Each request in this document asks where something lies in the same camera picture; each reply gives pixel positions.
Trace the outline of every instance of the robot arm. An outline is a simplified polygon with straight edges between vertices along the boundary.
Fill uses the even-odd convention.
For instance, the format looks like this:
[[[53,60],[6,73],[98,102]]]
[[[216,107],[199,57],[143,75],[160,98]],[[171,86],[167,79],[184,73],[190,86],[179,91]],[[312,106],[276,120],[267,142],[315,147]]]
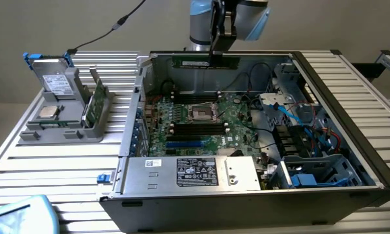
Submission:
[[[212,65],[235,39],[250,41],[259,38],[268,13],[267,0],[192,0],[190,50],[208,50]]]

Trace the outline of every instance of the red cable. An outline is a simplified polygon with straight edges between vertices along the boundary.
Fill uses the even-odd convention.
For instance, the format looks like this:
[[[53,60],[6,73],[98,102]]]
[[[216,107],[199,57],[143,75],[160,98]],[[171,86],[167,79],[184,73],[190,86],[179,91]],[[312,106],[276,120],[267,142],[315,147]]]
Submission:
[[[332,130],[331,130],[331,134],[332,134],[332,136],[334,136],[335,139],[336,139],[336,146],[335,146],[334,152],[338,153],[339,146],[340,146],[340,138],[339,138],[339,136],[336,135],[336,133],[332,132]]]

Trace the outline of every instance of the blue cable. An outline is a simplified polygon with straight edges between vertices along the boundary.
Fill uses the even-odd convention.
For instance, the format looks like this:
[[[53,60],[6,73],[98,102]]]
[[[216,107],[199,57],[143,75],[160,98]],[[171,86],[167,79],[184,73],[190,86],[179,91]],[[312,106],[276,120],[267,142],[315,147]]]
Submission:
[[[290,118],[295,119],[300,126],[303,126],[302,120],[298,117],[295,117],[292,114],[290,114],[282,106],[276,105],[274,107],[274,105],[270,104],[268,107],[272,108],[274,110],[279,110],[286,116],[288,116]],[[310,139],[314,141],[314,143],[316,144],[316,141],[315,141],[315,139],[312,137],[312,134],[311,134],[311,132],[308,131],[307,128],[304,128],[304,133],[310,137]],[[314,145],[314,147],[312,147],[312,157],[316,157],[316,153],[318,153],[316,146]]]

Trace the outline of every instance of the black cable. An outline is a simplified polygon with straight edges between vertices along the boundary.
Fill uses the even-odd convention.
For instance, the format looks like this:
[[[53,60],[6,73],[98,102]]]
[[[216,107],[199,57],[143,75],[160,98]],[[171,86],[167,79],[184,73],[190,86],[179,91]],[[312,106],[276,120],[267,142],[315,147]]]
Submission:
[[[77,51],[79,47],[91,44],[93,42],[95,42],[97,40],[99,40],[101,38],[103,38],[105,36],[107,36],[107,34],[110,34],[114,30],[110,29],[107,33],[105,33],[101,37],[95,38],[94,40],[85,42],[83,44],[78,45],[75,48],[73,48],[71,50]]]
[[[94,40],[89,41],[89,42],[85,42],[83,44],[78,45],[77,47],[74,47],[73,49],[69,49],[67,50],[67,53],[69,54],[75,54],[75,52],[78,51],[78,48],[87,45],[87,44],[91,44],[93,42],[95,42],[97,40],[102,39],[103,37],[106,37],[114,30],[117,30],[121,25],[124,23],[124,21],[127,20],[127,18],[130,17],[130,15],[138,10],[138,8],[140,7],[140,5],[143,4],[144,0],[142,0],[139,2],[139,4],[136,5],[136,7],[130,11],[130,13],[127,13],[123,17],[121,17],[118,20],[117,20],[117,23],[111,26],[111,29],[109,30],[107,33],[105,33],[102,36],[99,36],[98,38],[95,38]]]
[[[254,146],[251,146],[251,139],[252,139],[252,137],[251,137],[250,140],[248,140],[248,146],[250,146],[252,149],[263,149],[263,148],[267,148],[267,147],[271,146],[271,145],[275,145],[275,143],[271,143],[271,144],[268,144],[268,145],[266,145],[266,146],[263,146],[263,147],[254,147]]]
[[[243,108],[243,105],[240,105],[240,108],[239,108],[239,110],[238,110],[238,114],[236,114],[236,116],[239,115],[242,108]],[[248,128],[248,129],[251,129],[251,130],[262,130],[262,131],[266,131],[267,133],[272,133],[268,129],[254,128],[254,127],[247,126],[247,125],[242,122],[242,120],[239,120],[239,122],[240,122],[242,126],[244,126],[246,128]]]
[[[240,75],[246,75],[248,77],[248,74],[246,72],[240,72],[238,73],[238,75],[235,76],[234,80],[231,81],[231,83],[222,89],[222,91],[224,91],[238,80],[238,78],[240,77]]]
[[[174,85],[174,82],[172,82],[171,79],[164,79],[164,80],[162,81],[162,83],[160,83],[160,87],[159,87],[159,93],[160,93],[160,95],[163,95],[163,86],[164,86],[164,84],[166,84],[167,82],[170,82],[171,85]]]
[[[267,68],[268,68],[268,82],[271,82],[270,81],[270,79],[271,79],[271,73],[272,73],[272,70],[271,70],[271,67],[268,66],[268,64],[267,63],[264,63],[264,62],[258,62],[258,63],[255,63],[254,65],[252,65],[252,67],[250,68],[250,72],[248,72],[248,82],[247,82],[247,89],[248,89],[248,91],[251,90],[251,88],[252,88],[252,84],[251,84],[251,73],[252,73],[252,69],[254,69],[254,67],[256,66],[256,65],[264,65]]]
[[[216,118],[220,117],[220,115],[223,115],[223,113],[226,112],[226,110],[228,109],[230,107],[226,107],[226,109],[216,115]]]

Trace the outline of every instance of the cable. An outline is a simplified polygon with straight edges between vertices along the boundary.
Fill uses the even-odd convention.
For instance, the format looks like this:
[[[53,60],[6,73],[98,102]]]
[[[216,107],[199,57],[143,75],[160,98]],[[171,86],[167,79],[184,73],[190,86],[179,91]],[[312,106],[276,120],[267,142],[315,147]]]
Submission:
[[[267,63],[264,63],[264,62],[258,62],[258,63],[255,63],[254,65],[252,65],[252,67],[250,68],[250,72],[248,72],[248,82],[247,82],[247,93],[250,92],[250,90],[252,89],[252,84],[251,84],[251,73],[252,73],[252,69],[254,69],[254,67],[256,66],[256,65],[264,65],[267,68],[268,68],[268,80],[271,79],[271,72],[272,72],[272,70],[271,70],[271,67],[268,66],[268,64]]]
[[[171,83],[171,85],[174,85],[174,82],[172,82],[172,80],[171,79],[164,79],[163,81],[162,81],[162,83],[160,83],[160,87],[159,87],[159,93],[160,93],[160,95],[163,95],[163,86],[164,86],[164,84],[166,83]]]
[[[311,125],[311,127],[314,127],[314,124],[315,124],[315,119],[316,119],[316,111],[315,111],[315,109],[314,109],[314,106],[307,102],[307,101],[298,101],[298,102],[295,102],[290,107],[288,107],[288,109],[286,110],[286,111],[288,111],[294,106],[296,106],[296,105],[299,105],[299,104],[307,104],[310,107],[311,107],[311,111],[312,111],[312,118],[311,118],[311,120],[310,120],[310,123],[312,122],[312,125]]]
[[[271,143],[271,144],[268,144],[268,145],[266,145],[266,146],[263,146],[263,147],[254,147],[254,146],[251,146],[251,139],[252,139],[254,137],[251,137],[250,139],[248,139],[248,143],[247,143],[247,145],[252,148],[252,149],[262,149],[262,148],[267,148],[268,146],[271,146],[271,145],[275,145],[275,143]]]
[[[327,128],[322,128],[322,131],[326,133],[327,132]],[[336,139],[336,146],[334,148],[334,152],[338,153],[339,147],[340,147],[340,137],[338,136],[336,133],[334,133],[334,131],[331,130],[331,134]]]
[[[242,108],[243,108],[243,105],[240,105],[240,108],[239,108],[239,110],[238,110],[238,114],[236,114],[236,116],[239,115]],[[242,122],[242,120],[239,120],[239,122],[240,122],[242,126],[244,126],[246,128],[248,128],[248,129],[251,129],[251,130],[262,130],[262,131],[266,131],[267,133],[272,133],[268,129],[254,128],[254,127],[247,126],[247,125]]]
[[[121,25],[124,23],[124,21],[127,20],[127,18],[130,17],[130,15],[138,10],[138,8],[140,7],[140,5],[143,4],[144,0],[142,0],[139,2],[139,4],[136,5],[136,7],[130,11],[130,13],[127,13],[123,17],[121,17],[117,20],[117,23],[111,26],[111,29],[98,38],[95,38],[94,40],[85,42],[83,44],[78,45],[77,47],[74,47],[73,49],[67,50],[69,54],[75,54],[75,52],[78,51],[78,48],[81,48],[82,46],[91,44],[93,42],[95,42],[97,40],[102,39],[103,37],[106,37],[114,30],[117,30]]]
[[[226,112],[226,110],[228,109],[230,107],[226,107],[226,109],[220,112],[220,114],[216,115],[216,118],[220,117],[220,115],[223,115],[223,113]]]
[[[238,73],[238,75],[235,76],[234,80],[231,81],[231,83],[220,90],[220,91],[224,91],[234,83],[235,81],[238,80],[238,78],[240,77],[240,75],[246,75],[247,78],[248,78],[248,74],[246,72],[240,72]]]

